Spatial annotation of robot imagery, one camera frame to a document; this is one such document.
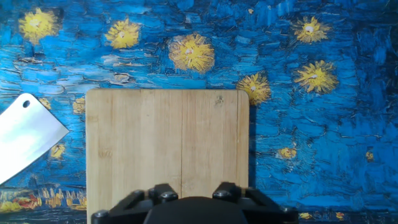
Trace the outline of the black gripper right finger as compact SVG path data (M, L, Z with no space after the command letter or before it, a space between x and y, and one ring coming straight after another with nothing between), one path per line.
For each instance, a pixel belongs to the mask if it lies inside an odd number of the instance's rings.
M274 202L260 190L222 182L212 193L212 199L234 205L248 223L299 224L299 211Z

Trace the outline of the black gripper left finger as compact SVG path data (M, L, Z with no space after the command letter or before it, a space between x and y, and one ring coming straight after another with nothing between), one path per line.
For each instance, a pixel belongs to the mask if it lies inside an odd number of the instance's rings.
M158 184L148 190L135 190L110 210L93 213L91 224L143 224L156 205L174 200L178 200L178 193L169 184Z

